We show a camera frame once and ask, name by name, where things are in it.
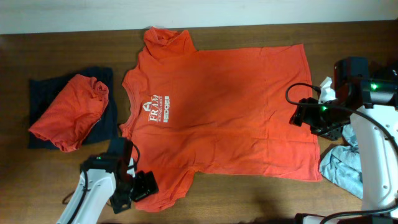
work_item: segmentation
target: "white logo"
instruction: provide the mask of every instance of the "white logo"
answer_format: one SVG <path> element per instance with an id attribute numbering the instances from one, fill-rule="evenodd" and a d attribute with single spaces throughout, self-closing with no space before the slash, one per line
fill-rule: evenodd
<path id="1" fill-rule="evenodd" d="M 170 97 L 153 95 L 150 102 L 144 103 L 142 108 L 149 112 L 148 121 L 161 122 L 163 118 L 164 123 L 168 123 L 170 119 Z"/>

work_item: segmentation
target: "garment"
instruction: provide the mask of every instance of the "garment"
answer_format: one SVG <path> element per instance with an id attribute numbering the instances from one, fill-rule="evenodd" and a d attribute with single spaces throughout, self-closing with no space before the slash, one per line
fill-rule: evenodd
<path id="1" fill-rule="evenodd" d="M 47 80 L 29 80 L 30 87 L 30 115 L 29 123 L 32 126 L 50 106 L 59 92 L 67 85 L 68 81 L 76 74 L 86 77 L 95 77 L 109 89 L 109 103 L 101 119 L 95 124 L 83 144 L 93 144 L 100 141 L 118 137 L 118 110 L 113 98 L 113 73 L 110 68 L 91 67 L 79 72 L 73 72 L 57 78 Z M 44 141 L 29 133 L 29 149 L 58 149 L 51 141 Z"/>
<path id="2" fill-rule="evenodd" d="M 343 128 L 349 146 L 336 146 L 322 159 L 319 171 L 328 180 L 362 199 L 363 183 L 358 141 L 352 125 Z"/>
<path id="3" fill-rule="evenodd" d="M 286 88 L 311 83 L 303 45 L 196 50 L 188 31 L 149 29 L 123 81 L 131 116 L 123 136 L 141 151 L 159 193 L 136 203 L 158 212 L 187 193 L 196 171 L 319 181 L 319 146 L 308 126 L 289 124 Z M 290 98 L 312 95 L 298 86 Z"/>
<path id="4" fill-rule="evenodd" d="M 95 77 L 75 75 L 30 128 L 63 152 L 78 149 L 108 105 L 108 87 Z"/>

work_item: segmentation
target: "white wall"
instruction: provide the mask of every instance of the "white wall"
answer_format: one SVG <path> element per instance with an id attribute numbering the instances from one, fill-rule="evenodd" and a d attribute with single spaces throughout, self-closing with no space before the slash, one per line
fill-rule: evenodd
<path id="1" fill-rule="evenodd" d="M 398 0 L 0 0 L 0 34 L 397 17 Z"/>

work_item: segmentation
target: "green indicator light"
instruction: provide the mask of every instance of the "green indicator light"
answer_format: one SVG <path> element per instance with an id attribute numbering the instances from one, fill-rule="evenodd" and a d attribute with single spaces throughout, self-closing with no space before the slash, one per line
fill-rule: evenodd
<path id="1" fill-rule="evenodd" d="M 372 83 L 371 84 L 371 88 L 372 88 L 372 90 L 375 90 L 375 89 L 377 89 L 379 86 L 378 85 L 376 85 L 375 83 Z"/>

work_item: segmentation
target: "wooden table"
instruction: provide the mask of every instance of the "wooden table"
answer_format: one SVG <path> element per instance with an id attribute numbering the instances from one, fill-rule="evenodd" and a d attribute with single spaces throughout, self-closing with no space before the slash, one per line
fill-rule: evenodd
<path id="1" fill-rule="evenodd" d="M 305 44 L 314 84 L 333 77 L 333 64 L 362 56 L 385 65 L 398 57 L 398 22 L 350 22 L 189 29 L 197 49 Z M 109 141 L 73 153 L 27 149 L 28 79 L 59 77 L 92 65 L 114 70 L 118 121 L 129 116 L 121 82 L 144 46 L 144 30 L 0 35 L 0 223 L 55 223 L 61 200 L 75 189 L 78 165 L 107 150 Z M 322 152 L 333 144 L 320 139 Z M 237 223 L 255 218 L 327 215 L 357 210 L 360 199 L 327 180 L 300 182 L 271 177 L 197 173 L 185 198 L 159 213 L 131 209 L 99 221 L 117 223 Z"/>

